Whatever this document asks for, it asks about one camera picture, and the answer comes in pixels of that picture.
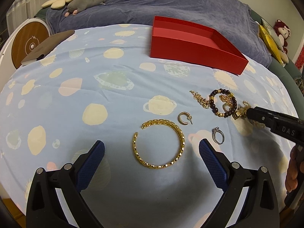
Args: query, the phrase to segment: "round wooden object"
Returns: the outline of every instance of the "round wooden object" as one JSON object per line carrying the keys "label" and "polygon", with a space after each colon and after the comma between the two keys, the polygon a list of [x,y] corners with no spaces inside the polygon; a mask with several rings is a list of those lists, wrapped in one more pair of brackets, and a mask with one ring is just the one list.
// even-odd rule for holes
{"label": "round wooden object", "polygon": [[19,68],[21,61],[48,37],[48,29],[40,22],[33,21],[22,27],[12,45],[12,60],[15,68]]}

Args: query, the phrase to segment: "finger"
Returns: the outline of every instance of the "finger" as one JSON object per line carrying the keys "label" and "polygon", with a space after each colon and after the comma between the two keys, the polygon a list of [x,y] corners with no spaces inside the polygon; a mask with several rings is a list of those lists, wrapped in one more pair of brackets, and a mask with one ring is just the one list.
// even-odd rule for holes
{"label": "finger", "polygon": [[300,172],[304,173],[304,161],[300,164]]}
{"label": "finger", "polygon": [[289,193],[292,191],[292,189],[291,189],[291,187],[289,186],[289,183],[288,183],[288,181],[287,181],[287,178],[285,179],[285,188],[286,188],[287,192],[289,192]]}
{"label": "finger", "polygon": [[298,169],[297,169],[297,161],[296,160],[290,160],[288,169],[287,169],[287,175],[291,177],[291,179],[296,179],[298,176]]}
{"label": "finger", "polygon": [[297,157],[297,148],[294,146],[290,152],[290,159],[295,159]]}
{"label": "finger", "polygon": [[298,186],[297,179],[292,179],[291,176],[287,175],[286,181],[287,181],[288,185],[290,186],[291,190],[295,190],[297,188],[297,186]]}

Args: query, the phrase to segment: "stuffed animal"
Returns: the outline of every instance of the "stuffed animal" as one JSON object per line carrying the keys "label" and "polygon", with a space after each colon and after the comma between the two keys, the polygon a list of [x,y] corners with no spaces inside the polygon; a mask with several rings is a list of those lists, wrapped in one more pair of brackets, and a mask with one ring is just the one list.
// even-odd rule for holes
{"label": "stuffed animal", "polygon": [[51,6],[52,9],[60,9],[65,6],[66,3],[69,3],[73,0],[49,0],[41,5],[41,7]]}
{"label": "stuffed animal", "polygon": [[67,12],[65,17],[68,17],[71,13],[73,15],[86,10],[87,8],[104,5],[105,0],[73,0],[67,6]]}
{"label": "stuffed animal", "polygon": [[276,31],[279,40],[283,46],[284,52],[287,53],[287,42],[286,39],[290,36],[290,29],[289,27],[281,20],[277,20],[277,22],[275,23],[275,26],[273,27],[274,30]]}

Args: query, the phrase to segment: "red plush doll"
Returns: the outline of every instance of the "red plush doll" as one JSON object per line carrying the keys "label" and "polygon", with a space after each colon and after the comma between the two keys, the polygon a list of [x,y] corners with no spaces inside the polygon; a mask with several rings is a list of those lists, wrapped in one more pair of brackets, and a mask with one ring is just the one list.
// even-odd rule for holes
{"label": "red plush doll", "polygon": [[287,45],[288,45],[286,42],[286,39],[290,36],[289,27],[283,21],[277,20],[277,22],[275,23],[275,26],[273,28],[279,37],[279,40],[283,46],[284,52],[287,54],[288,51],[285,47],[287,47]]}

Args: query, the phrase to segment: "red box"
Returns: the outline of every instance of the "red box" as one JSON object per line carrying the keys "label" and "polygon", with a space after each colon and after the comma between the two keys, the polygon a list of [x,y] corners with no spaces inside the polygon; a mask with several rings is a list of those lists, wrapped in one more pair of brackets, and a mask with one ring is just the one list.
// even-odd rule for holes
{"label": "red box", "polygon": [[217,30],[155,16],[150,57],[183,61],[241,74],[248,60]]}

